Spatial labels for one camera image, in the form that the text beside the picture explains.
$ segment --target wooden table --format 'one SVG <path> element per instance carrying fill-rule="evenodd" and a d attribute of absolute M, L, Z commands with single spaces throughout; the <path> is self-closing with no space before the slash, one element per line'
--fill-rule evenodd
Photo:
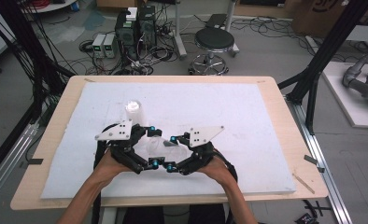
<path fill-rule="evenodd" d="M 297 190 L 291 194 L 245 195 L 246 201 L 287 200 L 325 198 L 328 191 L 317 167 L 304 160 L 310 153 L 297 125 L 284 101 L 277 84 L 271 77 L 187 77 L 187 76 L 150 76 L 150 77 L 72 77 L 56 107 L 50 123 L 38 145 L 34 158 L 44 159 L 41 165 L 29 165 L 13 197 L 11 207 L 14 210 L 64 208 L 71 200 L 40 199 L 50 171 L 50 165 L 56 148 L 59 146 L 64 130 L 78 103 L 82 88 L 87 82 L 146 82 L 146 83 L 248 83 L 257 84 L 265 107 L 274 125 L 283 154 L 292 173 Z M 103 199 L 103 206 L 133 206 L 145 204 L 190 204 L 223 203 L 222 196 L 191 197 L 136 197 Z"/>

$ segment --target round stool seat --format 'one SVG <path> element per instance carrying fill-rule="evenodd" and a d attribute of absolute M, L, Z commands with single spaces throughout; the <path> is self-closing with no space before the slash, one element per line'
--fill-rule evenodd
<path fill-rule="evenodd" d="M 225 30 L 210 27 L 196 33 L 195 44 L 209 51 L 224 52 L 233 47 L 234 37 Z"/>

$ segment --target white bracket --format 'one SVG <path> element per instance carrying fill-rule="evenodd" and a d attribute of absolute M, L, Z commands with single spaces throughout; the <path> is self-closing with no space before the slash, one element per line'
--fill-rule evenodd
<path fill-rule="evenodd" d="M 210 142 L 224 130 L 224 126 L 212 126 L 202 128 L 191 128 L 190 131 L 190 147 L 199 147 Z"/>
<path fill-rule="evenodd" d="M 116 126 L 99 133 L 94 137 L 97 141 L 129 140 L 132 132 L 132 120 L 124 120 Z"/>

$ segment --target human arm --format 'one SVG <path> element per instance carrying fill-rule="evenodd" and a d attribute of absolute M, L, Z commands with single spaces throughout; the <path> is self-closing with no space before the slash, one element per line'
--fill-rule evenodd
<path fill-rule="evenodd" d="M 116 162 L 108 149 L 57 223 L 82 223 L 100 191 L 111 183 L 116 175 L 126 171 L 130 169 Z"/>
<path fill-rule="evenodd" d="M 222 186 L 237 224 L 258 224 L 234 177 L 221 159 L 214 157 L 207 166 L 198 171 L 216 180 Z"/>

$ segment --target forearm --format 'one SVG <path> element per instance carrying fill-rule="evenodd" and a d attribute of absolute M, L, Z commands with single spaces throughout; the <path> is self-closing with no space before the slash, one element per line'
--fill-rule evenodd
<path fill-rule="evenodd" d="M 102 188 L 101 184 L 86 180 L 57 223 L 82 223 Z"/>
<path fill-rule="evenodd" d="M 256 218 L 248 208 L 248 204 L 234 179 L 232 178 L 232 180 L 221 185 L 227 195 L 228 203 L 230 204 L 231 211 L 233 212 L 235 222 L 237 224 L 258 224 Z"/>

